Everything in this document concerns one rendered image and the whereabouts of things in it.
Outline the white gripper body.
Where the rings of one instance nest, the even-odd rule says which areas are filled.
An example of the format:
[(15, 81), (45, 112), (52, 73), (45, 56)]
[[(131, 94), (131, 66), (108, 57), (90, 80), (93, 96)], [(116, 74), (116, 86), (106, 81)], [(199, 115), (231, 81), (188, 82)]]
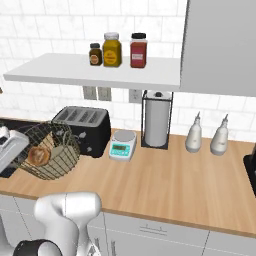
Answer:
[(0, 130), (0, 174), (29, 145), (29, 138), (16, 130)]

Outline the brown round bread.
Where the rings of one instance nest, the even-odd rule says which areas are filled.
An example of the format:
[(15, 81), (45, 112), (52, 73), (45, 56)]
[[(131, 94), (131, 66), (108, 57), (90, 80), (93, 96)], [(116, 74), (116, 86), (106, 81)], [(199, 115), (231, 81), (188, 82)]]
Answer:
[(44, 147), (35, 146), (29, 150), (28, 162), (34, 166), (44, 166), (50, 160), (51, 153)]

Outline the white drawer front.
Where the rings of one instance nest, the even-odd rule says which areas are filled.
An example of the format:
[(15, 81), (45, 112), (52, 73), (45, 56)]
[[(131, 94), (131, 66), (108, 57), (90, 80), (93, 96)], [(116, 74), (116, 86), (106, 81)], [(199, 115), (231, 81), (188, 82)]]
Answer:
[[(109, 230), (134, 235), (141, 235), (150, 238), (157, 238), (186, 245), (203, 247), (205, 245), (208, 235), (208, 232), (206, 230), (186, 227), (182, 225), (145, 220), (141, 218), (134, 218), (111, 213), (105, 213), (104, 216), (106, 221), (106, 227)], [(152, 228), (162, 227), (163, 230), (166, 230), (168, 232), (168, 235), (161, 236), (157, 234), (141, 232), (139, 230), (139, 226), (145, 225), (148, 225)]]
[(211, 231), (203, 256), (256, 256), (256, 238)]
[(0, 209), (20, 212), (32, 215), (34, 213), (35, 200), (0, 194)]

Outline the black toaster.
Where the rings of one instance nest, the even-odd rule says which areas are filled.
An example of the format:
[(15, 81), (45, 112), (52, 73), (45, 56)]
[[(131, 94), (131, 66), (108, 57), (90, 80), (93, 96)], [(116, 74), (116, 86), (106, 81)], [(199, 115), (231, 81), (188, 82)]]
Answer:
[(102, 108), (66, 106), (53, 119), (72, 130), (81, 155), (99, 158), (111, 136), (109, 112)]

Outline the white teal kitchen scale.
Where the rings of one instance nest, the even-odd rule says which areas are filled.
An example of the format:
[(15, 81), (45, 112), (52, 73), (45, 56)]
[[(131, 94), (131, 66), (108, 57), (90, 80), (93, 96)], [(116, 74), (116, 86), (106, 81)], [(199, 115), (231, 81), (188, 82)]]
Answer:
[(129, 162), (134, 154), (136, 144), (137, 135), (134, 131), (115, 131), (110, 140), (109, 158), (116, 161)]

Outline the small brown jar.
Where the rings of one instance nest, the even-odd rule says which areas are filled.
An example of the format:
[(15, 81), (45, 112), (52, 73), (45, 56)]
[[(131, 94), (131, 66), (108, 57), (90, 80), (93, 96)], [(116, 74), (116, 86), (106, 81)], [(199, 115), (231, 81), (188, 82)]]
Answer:
[(89, 60), (93, 66), (100, 66), (102, 64), (102, 51), (99, 43), (90, 44)]

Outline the black paper towel holder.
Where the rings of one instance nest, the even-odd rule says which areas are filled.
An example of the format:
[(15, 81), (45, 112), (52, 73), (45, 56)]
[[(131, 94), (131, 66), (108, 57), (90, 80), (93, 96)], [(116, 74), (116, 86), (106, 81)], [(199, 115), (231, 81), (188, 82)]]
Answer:
[(147, 147), (147, 148), (155, 148), (155, 149), (168, 149), (168, 143), (169, 143), (169, 134), (170, 134), (170, 124), (171, 124), (171, 116), (172, 116), (172, 106), (173, 106), (173, 94), (169, 92), (161, 92), (161, 93), (169, 93), (170, 94), (170, 108), (169, 108), (169, 122), (168, 122), (168, 128), (167, 128), (167, 140), (166, 143), (163, 146), (160, 147), (153, 147), (149, 146), (145, 142), (145, 111), (146, 111), (146, 100), (147, 100), (147, 94), (152, 90), (145, 90), (143, 92), (142, 96), (142, 103), (141, 103), (141, 146)]

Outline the yellow jar with white lid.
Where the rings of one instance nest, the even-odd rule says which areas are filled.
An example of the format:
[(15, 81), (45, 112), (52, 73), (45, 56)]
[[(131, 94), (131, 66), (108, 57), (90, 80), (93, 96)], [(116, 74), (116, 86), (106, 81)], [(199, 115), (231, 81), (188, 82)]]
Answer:
[(103, 63), (105, 67), (119, 67), (121, 65), (122, 47), (117, 32), (104, 34)]

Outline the white paper towel roll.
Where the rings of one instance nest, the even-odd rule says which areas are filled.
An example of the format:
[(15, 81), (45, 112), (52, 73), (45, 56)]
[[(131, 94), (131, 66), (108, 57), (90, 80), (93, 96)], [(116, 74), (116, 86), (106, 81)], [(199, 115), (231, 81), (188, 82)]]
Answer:
[(166, 143), (169, 122), (170, 94), (150, 91), (145, 111), (145, 142), (160, 147)]

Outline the red spice jar black lid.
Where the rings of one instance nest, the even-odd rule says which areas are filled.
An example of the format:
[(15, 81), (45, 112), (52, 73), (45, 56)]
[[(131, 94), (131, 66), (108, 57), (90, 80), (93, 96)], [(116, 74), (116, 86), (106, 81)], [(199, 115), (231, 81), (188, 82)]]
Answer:
[(147, 40), (145, 33), (133, 33), (130, 43), (130, 66), (144, 68), (147, 59)]

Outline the white cupboard door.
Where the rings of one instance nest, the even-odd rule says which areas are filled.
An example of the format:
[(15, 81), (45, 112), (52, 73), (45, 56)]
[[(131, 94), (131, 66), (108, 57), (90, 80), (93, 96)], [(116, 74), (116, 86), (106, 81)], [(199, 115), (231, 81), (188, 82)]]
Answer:
[(203, 248), (108, 230), (111, 256), (202, 256)]

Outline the white ceramic bottle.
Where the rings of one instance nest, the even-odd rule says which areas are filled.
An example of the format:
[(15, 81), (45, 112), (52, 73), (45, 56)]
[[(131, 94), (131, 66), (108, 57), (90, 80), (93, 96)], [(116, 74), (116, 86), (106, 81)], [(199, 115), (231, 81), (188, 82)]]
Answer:
[(186, 141), (186, 150), (190, 153), (196, 153), (200, 150), (202, 144), (202, 128), (200, 125), (200, 114), (195, 117), (193, 125), (190, 127)]
[(210, 143), (210, 151), (212, 154), (221, 156), (227, 150), (228, 145), (228, 116), (222, 120), (221, 125), (216, 130), (214, 137)]

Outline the white wall shelf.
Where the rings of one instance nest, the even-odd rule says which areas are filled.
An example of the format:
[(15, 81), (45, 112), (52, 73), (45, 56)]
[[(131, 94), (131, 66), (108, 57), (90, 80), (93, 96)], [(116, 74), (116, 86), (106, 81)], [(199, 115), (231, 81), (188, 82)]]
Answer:
[(119, 67), (91, 66), (81, 54), (46, 53), (3, 75), (6, 81), (178, 91), (180, 60), (147, 59), (144, 68), (131, 68), (130, 58), (123, 57)]

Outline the grey wall outlet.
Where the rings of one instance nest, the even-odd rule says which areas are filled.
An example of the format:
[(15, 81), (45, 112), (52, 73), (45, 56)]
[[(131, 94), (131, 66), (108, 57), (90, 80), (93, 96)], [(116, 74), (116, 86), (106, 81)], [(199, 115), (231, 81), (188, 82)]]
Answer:
[(111, 89), (109, 87), (98, 87), (98, 99), (100, 101), (110, 101)]
[(83, 94), (84, 98), (88, 100), (96, 100), (97, 95), (96, 95), (96, 88), (91, 87), (91, 86), (84, 86), (83, 87)]

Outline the grey wall cabinet door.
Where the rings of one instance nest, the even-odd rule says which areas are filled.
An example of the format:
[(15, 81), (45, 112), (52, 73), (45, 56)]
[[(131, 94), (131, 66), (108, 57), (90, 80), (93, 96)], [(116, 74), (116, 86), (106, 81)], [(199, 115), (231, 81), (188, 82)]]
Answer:
[(180, 89), (256, 96), (256, 0), (188, 0)]

